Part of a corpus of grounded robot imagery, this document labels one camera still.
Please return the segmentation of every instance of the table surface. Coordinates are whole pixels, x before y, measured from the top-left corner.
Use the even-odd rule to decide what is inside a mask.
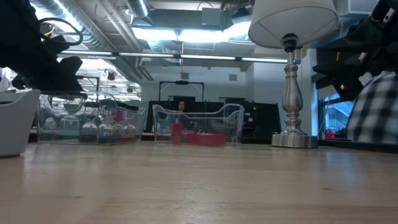
[[[30,144],[0,223],[397,223],[398,155],[264,145]]]

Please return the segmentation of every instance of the white lampshade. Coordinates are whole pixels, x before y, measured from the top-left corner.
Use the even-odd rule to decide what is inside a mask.
[[[337,25],[332,0],[257,0],[248,34],[261,47],[282,48],[286,34],[299,37],[301,46],[330,34]]]

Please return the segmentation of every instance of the plaid fabric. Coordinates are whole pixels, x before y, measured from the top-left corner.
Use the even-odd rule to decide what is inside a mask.
[[[398,143],[398,75],[384,73],[357,97],[347,125],[353,141]]]

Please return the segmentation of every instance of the table lamp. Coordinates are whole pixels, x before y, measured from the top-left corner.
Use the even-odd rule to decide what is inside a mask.
[[[332,0],[257,0],[249,29],[249,38],[261,47],[283,48],[287,52],[286,89],[282,107],[287,112],[286,130],[272,136],[279,147],[318,147],[317,136],[301,128],[299,112],[303,98],[297,83],[294,51],[320,39],[338,26],[338,15]]]

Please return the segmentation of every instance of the clear plastic bin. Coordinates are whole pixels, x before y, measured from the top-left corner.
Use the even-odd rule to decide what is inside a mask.
[[[107,93],[46,92],[36,117],[38,142],[116,144],[141,140],[146,108],[117,102]]]
[[[153,105],[156,142],[206,146],[241,143],[244,108],[227,104],[214,113],[182,113]]]

